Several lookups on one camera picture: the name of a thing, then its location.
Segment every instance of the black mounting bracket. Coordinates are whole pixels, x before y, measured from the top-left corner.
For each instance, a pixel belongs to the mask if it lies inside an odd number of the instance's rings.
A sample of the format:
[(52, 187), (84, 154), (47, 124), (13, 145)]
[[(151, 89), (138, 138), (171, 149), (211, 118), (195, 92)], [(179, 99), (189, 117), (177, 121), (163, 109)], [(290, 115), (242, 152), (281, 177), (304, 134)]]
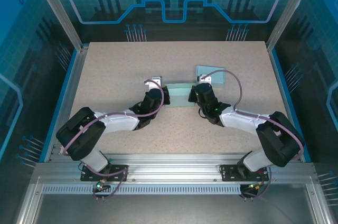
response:
[(259, 169), (256, 172), (252, 172), (248, 175), (247, 179), (244, 179), (238, 172), (238, 166), (236, 164), (220, 165), (219, 171), (221, 172), (223, 182), (261, 182), (262, 177), (257, 173), (258, 171), (261, 171), (262, 174), (264, 174), (264, 182), (269, 181), (266, 167)]
[[(108, 174), (115, 173), (115, 172), (118, 172), (120, 170), (124, 170), (126, 168), (128, 168), (128, 165), (112, 165)], [(107, 178), (107, 182), (120, 182), (122, 180), (123, 176), (124, 176), (123, 172), (118, 174), (118, 175), (110, 176), (110, 177)], [(123, 179), (123, 182), (127, 181), (127, 176), (128, 175), (126, 175), (126, 177)], [(87, 169), (86, 166), (83, 166), (82, 174), (81, 174), (81, 177), (80, 177), (80, 180), (82, 182), (98, 182), (103, 178), (104, 178), (103, 176), (96, 175), (96, 174), (92, 173), (89, 169)]]

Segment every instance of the blue frame edge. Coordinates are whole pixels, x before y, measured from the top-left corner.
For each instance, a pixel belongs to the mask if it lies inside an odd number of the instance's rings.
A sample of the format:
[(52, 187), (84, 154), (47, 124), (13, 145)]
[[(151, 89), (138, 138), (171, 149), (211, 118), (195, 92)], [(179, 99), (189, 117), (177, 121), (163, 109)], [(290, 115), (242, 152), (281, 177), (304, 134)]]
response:
[[(273, 55), (273, 59), (275, 60), (278, 76), (280, 78), (280, 82), (281, 82), (281, 85), (282, 85), (284, 93), (285, 93), (286, 102), (287, 102), (288, 108), (290, 110), (295, 128), (300, 133), (300, 135), (304, 138), (304, 135), (303, 135), (303, 132), (302, 132), (302, 129), (301, 129), (301, 125), (299, 124), (299, 121), (298, 121), (298, 118), (297, 118), (297, 115), (296, 115), (296, 111), (295, 111), (295, 107), (294, 107), (294, 104), (292, 103), (291, 95), (290, 95), (290, 92), (287, 88), (286, 81), (285, 81), (283, 72), (281, 70), (281, 66), (280, 66), (275, 48), (272, 49), (272, 55)], [(306, 143), (305, 143), (305, 146), (304, 146), (304, 159), (305, 159), (306, 162), (311, 162), (311, 158), (310, 158), (310, 155), (308, 153)]]
[(44, 162), (44, 159), (45, 159), (45, 157), (48, 153), (48, 147), (49, 147), (49, 144), (52, 141), (52, 134), (53, 134), (56, 122), (57, 122), (57, 118), (58, 118), (58, 115), (59, 115), (59, 112), (60, 112), (61, 104), (63, 102), (63, 98), (64, 98), (64, 95), (65, 95), (65, 90), (67, 89), (67, 85), (68, 85), (69, 79), (70, 79), (70, 74), (72, 72), (74, 62), (75, 62), (77, 55), (78, 55), (78, 51), (76, 49), (74, 49), (72, 58), (70, 60), (69, 66), (68, 66), (67, 73), (66, 73), (64, 81), (63, 81), (63, 85), (62, 85), (62, 88), (61, 88), (61, 92), (60, 92), (60, 95), (59, 95), (57, 106), (55, 107), (55, 111), (54, 111), (54, 114), (53, 114), (51, 125), (49, 126), (48, 133), (47, 133), (47, 136), (46, 136), (46, 140), (45, 140), (43, 148), (42, 148), (42, 152), (41, 152), (41, 155), (40, 155), (40, 158), (39, 158), (39, 162)]

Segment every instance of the work surface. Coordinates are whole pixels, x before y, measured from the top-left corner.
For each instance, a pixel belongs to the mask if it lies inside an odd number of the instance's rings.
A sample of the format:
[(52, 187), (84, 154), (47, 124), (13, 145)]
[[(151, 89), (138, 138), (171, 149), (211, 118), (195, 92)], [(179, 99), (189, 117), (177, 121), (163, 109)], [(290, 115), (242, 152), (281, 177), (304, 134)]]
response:
[[(197, 65), (224, 67), (239, 77), (239, 109), (285, 113), (264, 42), (114, 42), (90, 43), (71, 116), (85, 106), (126, 110), (143, 100), (144, 80), (162, 76), (164, 84), (195, 82)], [(238, 84), (227, 74), (225, 89), (215, 94), (233, 105)], [(103, 135), (97, 147), (104, 153), (244, 153), (260, 143), (257, 136), (210, 124), (196, 105), (163, 107), (145, 128)]]

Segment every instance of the robotic arm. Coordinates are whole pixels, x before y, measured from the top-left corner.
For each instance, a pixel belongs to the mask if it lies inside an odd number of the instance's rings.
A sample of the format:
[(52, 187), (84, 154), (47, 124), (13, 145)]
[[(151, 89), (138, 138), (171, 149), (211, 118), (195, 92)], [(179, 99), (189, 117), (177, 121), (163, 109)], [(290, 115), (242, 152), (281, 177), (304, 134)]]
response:
[[(146, 92), (142, 102), (133, 105), (122, 113), (100, 113), (94, 112), (88, 107), (80, 109), (67, 123), (57, 132), (57, 139), (67, 148), (71, 140), (90, 122), (103, 117), (85, 130), (74, 141), (67, 150), (74, 161), (81, 161), (90, 166), (94, 171), (102, 174), (109, 174), (111, 165), (107, 158), (95, 148), (101, 135), (119, 130), (139, 130), (147, 126), (157, 113), (150, 116), (145, 114), (156, 111), (162, 100), (160, 77), (153, 77), (157, 84), (151, 83), (149, 92)], [(170, 97), (167, 87), (162, 87), (164, 93), (164, 104), (170, 104)]]
[(192, 87), (189, 102), (196, 102), (212, 124), (237, 128), (258, 136), (262, 148), (247, 153), (237, 163), (238, 172), (244, 179), (263, 167), (273, 164), (284, 167), (299, 152), (299, 144), (276, 124), (289, 130), (304, 146), (304, 140), (283, 113), (276, 111), (272, 115), (260, 115), (234, 110), (230, 104), (218, 102), (212, 86), (207, 82)]

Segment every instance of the translucent blue object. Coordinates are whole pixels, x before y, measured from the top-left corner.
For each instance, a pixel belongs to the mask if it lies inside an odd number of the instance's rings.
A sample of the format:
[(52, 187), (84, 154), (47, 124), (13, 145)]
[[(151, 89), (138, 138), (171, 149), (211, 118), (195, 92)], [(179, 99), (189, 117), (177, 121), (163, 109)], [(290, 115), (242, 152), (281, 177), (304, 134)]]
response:
[(188, 102), (188, 97), (194, 83), (176, 83), (166, 84), (170, 95), (170, 105), (166, 107), (190, 107), (194, 106), (194, 102)]

